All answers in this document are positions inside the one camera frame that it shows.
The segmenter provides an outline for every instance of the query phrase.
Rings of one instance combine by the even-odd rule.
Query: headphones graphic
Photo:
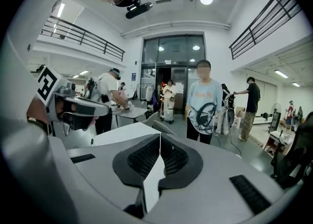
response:
[[[208,117],[207,115],[202,115],[203,113],[203,110],[206,108],[206,107],[209,107],[213,105],[213,109],[212,109],[212,114],[210,115],[210,119],[209,121],[208,120]],[[210,126],[211,124],[211,121],[213,119],[213,116],[215,115],[215,111],[216,111],[216,104],[213,103],[213,102],[208,102],[208,103],[205,103],[198,111],[195,110],[193,107],[191,107],[195,112],[197,112],[197,116],[196,116],[196,121],[198,123],[198,125],[202,125],[202,126]]]

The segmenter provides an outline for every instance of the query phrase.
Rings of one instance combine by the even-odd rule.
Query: chair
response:
[[[304,124],[296,131],[291,149],[286,156],[275,152],[271,162],[274,174],[271,175],[282,188],[288,188],[297,184],[313,159],[313,112],[311,112]]]
[[[144,121],[140,121],[141,123],[153,128],[154,125],[154,121],[157,119],[158,117],[158,111],[155,112],[154,114],[152,114],[148,119],[144,120]]]
[[[174,133],[172,130],[170,130],[167,126],[165,126],[164,124],[162,124],[161,122],[158,122],[156,120],[153,123],[153,128],[162,132],[162,133],[172,134],[172,135],[177,136],[177,134]]]

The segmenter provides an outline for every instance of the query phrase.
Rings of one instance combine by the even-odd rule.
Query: black railing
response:
[[[248,28],[230,45],[233,60],[279,29],[301,11],[296,0],[270,0]]]
[[[50,16],[42,28],[41,34],[82,45],[123,61],[124,50],[101,37],[58,17]]]

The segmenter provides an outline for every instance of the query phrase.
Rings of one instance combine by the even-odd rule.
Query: gray floor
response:
[[[162,121],[162,123],[175,132],[178,136],[186,137],[187,122],[183,119],[182,115],[175,115],[175,120],[172,124],[169,124],[166,121]],[[223,134],[216,134],[214,132],[211,145],[219,147],[220,141],[222,148],[239,155],[239,151],[231,144],[230,141],[232,141],[232,143],[240,149],[243,160],[268,176],[271,175],[273,173],[273,167],[270,164],[271,157],[266,152],[264,152],[263,149],[252,139],[249,138],[247,142],[240,140],[238,138],[239,134],[240,129],[238,130],[236,128],[231,128],[230,133],[227,136]]]

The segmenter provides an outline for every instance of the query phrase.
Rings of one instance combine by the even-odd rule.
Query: fan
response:
[[[274,112],[282,112],[282,106],[279,104],[279,103],[275,103],[273,106],[272,106],[272,109],[271,109],[271,115],[274,114]]]

